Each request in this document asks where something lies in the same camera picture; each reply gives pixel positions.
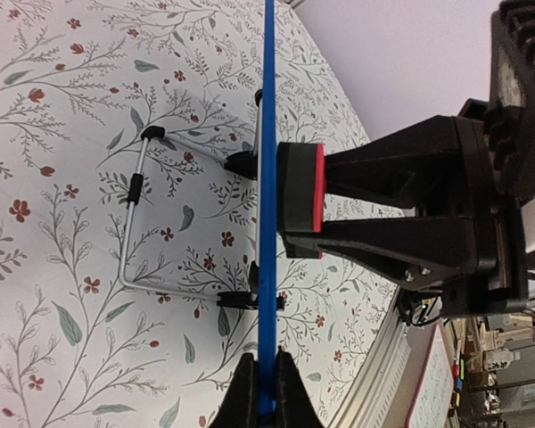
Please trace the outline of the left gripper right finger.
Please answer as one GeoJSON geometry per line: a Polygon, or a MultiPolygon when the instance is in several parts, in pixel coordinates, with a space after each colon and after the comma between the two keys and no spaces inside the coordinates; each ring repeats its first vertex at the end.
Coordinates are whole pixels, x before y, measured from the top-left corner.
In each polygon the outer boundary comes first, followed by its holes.
{"type": "Polygon", "coordinates": [[[268,378],[267,427],[322,428],[292,355],[276,353],[274,373],[268,378]]]}

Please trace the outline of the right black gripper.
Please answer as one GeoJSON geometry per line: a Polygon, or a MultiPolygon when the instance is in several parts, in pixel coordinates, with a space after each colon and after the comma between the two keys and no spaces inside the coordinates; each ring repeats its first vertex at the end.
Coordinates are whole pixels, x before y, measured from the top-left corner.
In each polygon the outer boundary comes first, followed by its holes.
{"type": "Polygon", "coordinates": [[[432,285],[400,293],[396,306],[403,317],[430,298],[440,299],[444,317],[524,311],[529,291],[521,203],[498,192],[490,176],[482,135],[487,109],[469,99],[458,116],[436,115],[325,157],[328,193],[417,206],[419,217],[327,221],[318,233],[287,232],[286,240],[350,260],[397,285],[432,285]]]}

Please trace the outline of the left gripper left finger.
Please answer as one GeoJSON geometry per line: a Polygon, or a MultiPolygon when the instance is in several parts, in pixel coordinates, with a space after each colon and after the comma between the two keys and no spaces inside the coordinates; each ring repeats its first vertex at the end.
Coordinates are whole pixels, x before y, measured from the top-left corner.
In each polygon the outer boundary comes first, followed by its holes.
{"type": "Polygon", "coordinates": [[[259,427],[259,362],[243,353],[211,428],[259,427]]]}

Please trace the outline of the small blue-framed whiteboard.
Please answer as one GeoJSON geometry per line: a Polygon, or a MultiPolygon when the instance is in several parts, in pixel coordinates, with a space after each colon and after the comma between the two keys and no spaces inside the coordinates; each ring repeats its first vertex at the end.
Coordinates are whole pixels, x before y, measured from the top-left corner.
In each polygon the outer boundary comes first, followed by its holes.
{"type": "Polygon", "coordinates": [[[262,121],[259,153],[258,426],[276,425],[276,24],[265,2],[262,121]]]}

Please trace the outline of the red whiteboard eraser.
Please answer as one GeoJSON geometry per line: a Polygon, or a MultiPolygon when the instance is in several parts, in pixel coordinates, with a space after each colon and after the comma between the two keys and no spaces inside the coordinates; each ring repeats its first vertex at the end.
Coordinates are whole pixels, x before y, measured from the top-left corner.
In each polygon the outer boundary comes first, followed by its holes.
{"type": "Polygon", "coordinates": [[[290,233],[321,232],[325,208],[325,150],[321,144],[277,147],[277,232],[289,259],[320,259],[322,253],[288,240],[290,233]]]}

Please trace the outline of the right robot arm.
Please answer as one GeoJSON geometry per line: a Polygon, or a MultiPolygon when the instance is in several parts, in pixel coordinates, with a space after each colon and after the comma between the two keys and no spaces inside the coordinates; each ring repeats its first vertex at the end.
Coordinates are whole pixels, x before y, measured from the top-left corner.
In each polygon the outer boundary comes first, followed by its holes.
{"type": "Polygon", "coordinates": [[[490,98],[344,152],[281,144],[278,231],[290,258],[330,254],[446,318],[524,310],[534,245],[535,1],[491,16],[490,98]]]}

